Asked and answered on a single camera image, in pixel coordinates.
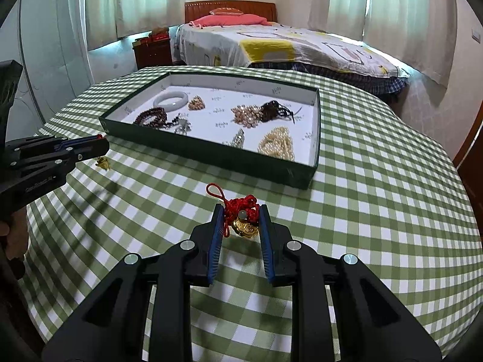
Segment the gold pendant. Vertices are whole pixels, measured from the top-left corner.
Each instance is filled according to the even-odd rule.
[[[243,238],[252,238],[258,234],[258,226],[255,226],[247,221],[237,218],[231,224],[232,229]]]
[[[97,158],[96,166],[107,171],[109,170],[109,161],[105,156],[101,156]]]

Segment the curtain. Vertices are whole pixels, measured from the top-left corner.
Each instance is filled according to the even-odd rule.
[[[447,87],[456,29],[456,0],[370,0],[363,40]]]
[[[184,0],[86,0],[88,49],[184,22]]]
[[[311,30],[362,40],[367,0],[312,0]]]

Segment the hand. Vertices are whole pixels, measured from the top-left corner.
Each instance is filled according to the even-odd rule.
[[[14,212],[11,227],[0,221],[0,237],[7,237],[5,255],[9,260],[22,258],[28,248],[27,207]]]

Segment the red knotted string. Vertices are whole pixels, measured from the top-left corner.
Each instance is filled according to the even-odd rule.
[[[211,193],[210,186],[217,187],[218,190],[220,191],[220,195]],[[225,203],[225,228],[223,231],[223,236],[225,237],[230,236],[229,225],[238,217],[238,213],[242,209],[244,209],[247,213],[246,220],[248,222],[253,224],[258,223],[258,210],[260,208],[260,205],[257,204],[257,199],[255,198],[255,196],[253,196],[253,194],[249,194],[243,199],[227,200],[225,198],[225,194],[223,193],[223,190],[217,184],[214,184],[214,183],[206,185],[206,192],[210,196],[223,200],[223,203]]]

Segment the light switch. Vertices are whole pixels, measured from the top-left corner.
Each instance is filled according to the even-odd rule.
[[[472,38],[478,42],[478,43],[481,43],[481,34],[478,33],[477,31],[475,31],[474,29],[472,29]]]

